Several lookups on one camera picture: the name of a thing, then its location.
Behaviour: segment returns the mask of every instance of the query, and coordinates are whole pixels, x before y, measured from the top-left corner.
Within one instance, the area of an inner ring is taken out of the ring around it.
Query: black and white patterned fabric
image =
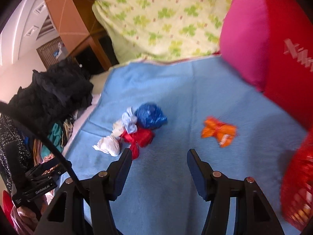
[[[1,176],[3,181],[8,189],[11,192],[12,189],[12,181],[10,177],[10,170],[7,164],[7,158],[4,153],[4,147],[14,141],[18,140],[18,154],[19,154],[19,162],[22,168],[25,170],[29,170],[32,166],[32,159],[30,152],[25,148],[23,140],[18,133],[18,130],[13,124],[13,120],[5,115],[0,115],[0,160],[3,166],[3,171]]]

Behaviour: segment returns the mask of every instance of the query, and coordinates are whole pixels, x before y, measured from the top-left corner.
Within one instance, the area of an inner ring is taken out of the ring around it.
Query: teal cloth
[[[63,147],[61,146],[62,142],[62,126],[58,123],[55,123],[50,131],[50,134],[48,135],[48,139],[54,144],[54,146],[62,153]],[[50,150],[43,145],[41,149],[41,157],[42,159],[50,154]]]

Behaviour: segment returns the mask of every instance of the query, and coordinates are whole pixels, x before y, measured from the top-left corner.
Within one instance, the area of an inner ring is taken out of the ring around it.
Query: blue plastic bag
[[[137,124],[142,128],[156,129],[167,123],[167,117],[155,103],[142,104],[135,112]]]

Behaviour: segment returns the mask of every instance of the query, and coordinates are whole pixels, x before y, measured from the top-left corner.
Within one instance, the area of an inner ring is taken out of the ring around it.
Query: silver screw
[[[222,174],[219,171],[214,171],[212,175],[216,178],[219,178]]]
[[[68,178],[68,179],[65,180],[65,183],[68,183],[68,184],[70,184],[72,182],[73,182],[72,178]]]
[[[103,177],[105,177],[107,174],[108,174],[108,173],[103,170],[103,171],[100,171],[100,172],[98,173],[98,176],[103,178]]]
[[[253,177],[247,177],[246,180],[249,182],[249,183],[254,183],[254,178]]]

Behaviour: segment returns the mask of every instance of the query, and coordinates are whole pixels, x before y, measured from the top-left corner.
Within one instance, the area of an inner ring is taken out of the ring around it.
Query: orange cloth
[[[201,138],[214,136],[220,147],[229,146],[236,136],[236,126],[223,123],[214,117],[208,117],[204,125]]]

